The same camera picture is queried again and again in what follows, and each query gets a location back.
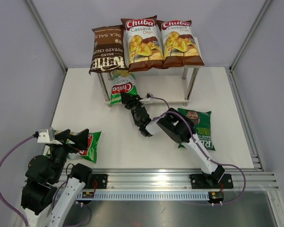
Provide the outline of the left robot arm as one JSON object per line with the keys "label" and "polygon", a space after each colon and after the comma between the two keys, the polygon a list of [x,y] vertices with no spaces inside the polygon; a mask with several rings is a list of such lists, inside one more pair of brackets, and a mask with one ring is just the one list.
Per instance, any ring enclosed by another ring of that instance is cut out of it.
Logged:
{"label": "left robot arm", "polygon": [[78,194],[83,188],[92,185],[92,169],[83,164],[76,164],[67,177],[62,196],[56,205],[59,182],[65,163],[70,153],[88,148],[89,130],[72,134],[67,129],[54,133],[52,127],[37,131],[33,137],[38,143],[50,147],[51,156],[38,155],[28,164],[25,176],[27,183],[22,190],[21,207],[25,213],[24,223],[27,227],[61,227]]}

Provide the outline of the brown Chuba bag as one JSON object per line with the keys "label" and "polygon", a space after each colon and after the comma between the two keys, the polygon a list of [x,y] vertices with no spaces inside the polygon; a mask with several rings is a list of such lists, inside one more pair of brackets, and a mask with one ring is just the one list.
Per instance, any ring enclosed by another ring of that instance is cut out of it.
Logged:
{"label": "brown Chuba bag", "polygon": [[165,68],[204,66],[192,35],[192,21],[157,21],[163,42]]}
{"label": "brown Chuba bag", "polygon": [[157,16],[146,18],[122,18],[128,50],[130,72],[162,69],[163,52],[157,33]]}

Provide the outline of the brown Kettle sea salt bag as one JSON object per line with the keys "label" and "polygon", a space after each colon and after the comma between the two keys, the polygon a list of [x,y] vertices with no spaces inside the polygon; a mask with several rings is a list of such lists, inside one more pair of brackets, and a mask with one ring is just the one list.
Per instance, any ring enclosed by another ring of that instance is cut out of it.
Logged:
{"label": "brown Kettle sea salt bag", "polygon": [[122,25],[93,28],[94,47],[89,73],[108,73],[127,70],[124,56]]}

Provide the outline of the green Chuba bag sideways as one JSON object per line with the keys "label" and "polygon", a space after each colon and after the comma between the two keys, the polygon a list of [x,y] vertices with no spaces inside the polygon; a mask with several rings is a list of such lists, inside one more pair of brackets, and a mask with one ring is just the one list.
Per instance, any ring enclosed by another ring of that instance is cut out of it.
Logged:
{"label": "green Chuba bag sideways", "polygon": [[[58,131],[58,130],[54,130],[54,134],[58,134],[62,131]],[[87,161],[96,163],[97,162],[97,148],[98,148],[98,142],[100,139],[102,131],[97,131],[97,132],[89,132],[88,135],[88,148],[87,150],[77,150],[77,153],[69,153],[68,154],[68,159],[70,160],[77,160],[77,159],[85,159]],[[67,139],[67,144],[74,144],[72,141],[70,141],[69,139]],[[45,155],[47,157],[51,156],[51,149],[46,146],[45,147]]]}

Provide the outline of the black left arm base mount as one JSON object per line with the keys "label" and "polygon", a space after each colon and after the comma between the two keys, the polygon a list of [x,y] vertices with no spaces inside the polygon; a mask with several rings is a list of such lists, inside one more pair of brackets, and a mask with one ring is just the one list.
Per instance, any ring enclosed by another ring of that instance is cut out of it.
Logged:
{"label": "black left arm base mount", "polygon": [[92,179],[87,184],[84,189],[94,190],[94,189],[106,189],[108,182],[107,174],[93,174]]}

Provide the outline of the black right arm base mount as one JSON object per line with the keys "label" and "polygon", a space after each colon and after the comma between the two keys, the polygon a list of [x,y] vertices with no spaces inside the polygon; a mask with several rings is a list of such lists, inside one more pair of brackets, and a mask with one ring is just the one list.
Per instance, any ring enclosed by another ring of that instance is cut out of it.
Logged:
{"label": "black right arm base mount", "polygon": [[190,174],[192,189],[233,189],[232,177],[230,174],[224,174],[220,180],[212,178],[211,175]]}

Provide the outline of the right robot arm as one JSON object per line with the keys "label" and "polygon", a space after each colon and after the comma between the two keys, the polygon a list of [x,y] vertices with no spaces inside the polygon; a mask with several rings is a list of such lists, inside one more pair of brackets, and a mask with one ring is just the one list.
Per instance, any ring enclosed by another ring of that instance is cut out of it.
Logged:
{"label": "right robot arm", "polygon": [[150,118],[139,95],[121,93],[122,104],[131,111],[135,126],[145,137],[163,131],[175,143],[183,145],[193,153],[202,171],[202,180],[210,187],[217,187],[224,177],[222,165],[213,161],[194,129],[194,123],[174,108],[156,118]]}

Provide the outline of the green Chuba bag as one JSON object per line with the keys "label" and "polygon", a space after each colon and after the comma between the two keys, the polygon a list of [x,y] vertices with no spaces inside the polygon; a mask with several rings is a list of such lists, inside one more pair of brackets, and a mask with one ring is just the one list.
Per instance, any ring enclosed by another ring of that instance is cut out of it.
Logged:
{"label": "green Chuba bag", "polygon": [[112,72],[112,88],[110,105],[120,103],[122,101],[121,93],[130,95],[138,95],[135,75],[127,70],[114,70]]}

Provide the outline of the green Real chips bag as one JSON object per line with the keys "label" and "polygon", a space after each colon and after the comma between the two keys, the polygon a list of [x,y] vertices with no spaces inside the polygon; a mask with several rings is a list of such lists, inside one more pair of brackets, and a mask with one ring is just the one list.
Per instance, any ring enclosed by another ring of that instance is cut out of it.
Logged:
{"label": "green Real chips bag", "polygon": [[177,109],[181,114],[190,119],[193,124],[195,131],[205,146],[206,149],[215,150],[214,144],[211,138],[211,111],[199,112],[195,110],[188,110],[183,108]]}

